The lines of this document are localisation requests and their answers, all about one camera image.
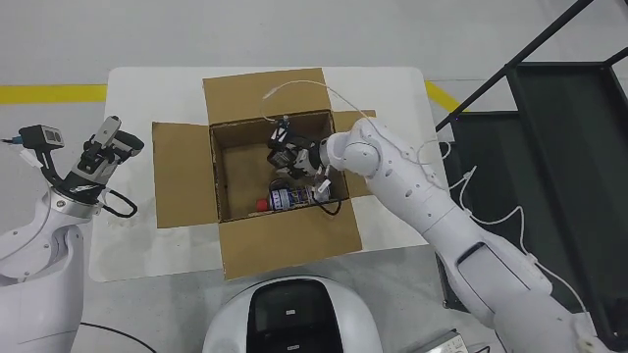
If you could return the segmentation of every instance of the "yellow floor line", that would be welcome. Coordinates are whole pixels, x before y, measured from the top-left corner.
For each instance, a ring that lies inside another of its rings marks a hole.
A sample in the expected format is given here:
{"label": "yellow floor line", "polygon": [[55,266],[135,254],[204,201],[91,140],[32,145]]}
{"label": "yellow floor line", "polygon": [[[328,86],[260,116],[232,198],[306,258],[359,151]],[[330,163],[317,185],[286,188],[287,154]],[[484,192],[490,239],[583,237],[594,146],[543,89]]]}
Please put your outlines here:
{"label": "yellow floor line", "polygon": [[458,100],[428,80],[425,81],[425,89],[428,91],[428,97],[448,112],[452,112],[460,105]]}
{"label": "yellow floor line", "polygon": [[101,102],[106,96],[106,84],[0,86],[0,105]]}
{"label": "yellow floor line", "polygon": [[[425,81],[425,88],[428,97],[448,112],[460,105],[455,98],[428,80]],[[106,97],[106,84],[0,86],[0,105],[103,102]]]}

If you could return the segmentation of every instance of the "gray floor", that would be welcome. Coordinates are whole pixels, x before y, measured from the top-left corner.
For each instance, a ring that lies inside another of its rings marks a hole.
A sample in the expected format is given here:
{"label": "gray floor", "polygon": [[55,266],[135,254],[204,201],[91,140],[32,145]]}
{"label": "gray floor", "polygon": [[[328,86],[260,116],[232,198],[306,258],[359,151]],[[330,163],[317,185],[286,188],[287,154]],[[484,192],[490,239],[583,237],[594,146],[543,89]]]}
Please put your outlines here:
{"label": "gray floor", "polygon": [[[404,65],[463,99],[573,1],[0,0],[0,84],[104,83],[111,69],[130,65]],[[599,0],[533,59],[604,59],[626,46],[627,21],[620,0]],[[628,76],[628,64],[616,70]],[[512,107],[501,83],[474,109]],[[433,111],[435,120],[445,114],[436,104]],[[68,146],[56,159],[65,172],[102,115],[102,104],[0,106],[0,135],[32,123],[61,128]],[[21,176],[27,168],[8,150],[0,148],[0,161],[7,162],[0,166],[5,231],[29,221],[42,185],[36,175]],[[428,247],[348,255],[274,276],[297,272],[356,289],[375,316],[386,352],[404,351],[449,328],[458,328],[468,344],[495,341],[470,316],[443,309]],[[262,277],[228,283],[213,273],[87,280],[83,318],[130,332],[160,352],[198,352],[221,304]],[[73,349],[110,351],[143,350],[87,328]]]}

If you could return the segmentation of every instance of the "white table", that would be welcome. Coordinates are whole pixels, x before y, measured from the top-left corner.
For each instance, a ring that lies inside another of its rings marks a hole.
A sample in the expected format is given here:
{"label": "white table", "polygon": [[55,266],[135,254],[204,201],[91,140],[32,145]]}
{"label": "white table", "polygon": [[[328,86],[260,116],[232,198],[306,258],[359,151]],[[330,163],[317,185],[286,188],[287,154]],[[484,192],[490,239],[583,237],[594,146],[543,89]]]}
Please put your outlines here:
{"label": "white table", "polygon": [[[157,229],[153,182],[152,122],[207,125],[202,80],[289,68],[119,68],[109,74],[105,116],[116,115],[122,129],[146,147],[121,165],[109,186],[127,195],[139,211],[123,220],[103,212],[94,218],[89,275],[96,281],[154,277],[222,269],[218,226]],[[379,119],[415,146],[435,139],[423,75],[412,68],[323,68],[328,86]],[[330,94],[334,111],[351,108]],[[438,143],[425,145],[422,158],[438,161]],[[351,199],[362,251],[424,245],[423,237],[374,196]]]}

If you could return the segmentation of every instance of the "red cap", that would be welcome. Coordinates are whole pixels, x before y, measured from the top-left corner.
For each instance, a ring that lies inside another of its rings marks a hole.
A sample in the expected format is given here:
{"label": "red cap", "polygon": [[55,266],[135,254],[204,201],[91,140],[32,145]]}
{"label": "red cap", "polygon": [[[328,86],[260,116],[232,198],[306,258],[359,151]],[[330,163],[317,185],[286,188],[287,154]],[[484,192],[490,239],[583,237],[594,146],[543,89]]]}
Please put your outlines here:
{"label": "red cap", "polygon": [[268,200],[267,199],[257,199],[257,202],[255,203],[255,210],[257,210],[258,212],[267,212],[269,210],[268,208]]}

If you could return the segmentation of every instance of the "open cardboard box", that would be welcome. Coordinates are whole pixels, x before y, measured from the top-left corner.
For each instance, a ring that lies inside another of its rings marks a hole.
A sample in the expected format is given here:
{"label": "open cardboard box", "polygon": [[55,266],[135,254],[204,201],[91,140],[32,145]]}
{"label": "open cardboard box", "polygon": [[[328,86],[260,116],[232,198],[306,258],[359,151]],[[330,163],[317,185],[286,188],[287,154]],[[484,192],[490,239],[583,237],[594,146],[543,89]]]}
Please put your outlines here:
{"label": "open cardboard box", "polygon": [[[209,126],[153,124],[157,227],[219,224],[227,279],[362,249],[350,198],[368,191],[354,174],[331,177],[332,198],[343,200],[336,216],[316,206],[254,213],[275,178],[266,161],[275,124],[261,117],[259,102],[271,88],[299,79],[325,83],[321,69],[203,79]],[[290,127],[312,139],[349,130],[361,117],[333,112],[327,90],[309,83],[287,86],[265,107],[269,117],[288,115]]]}

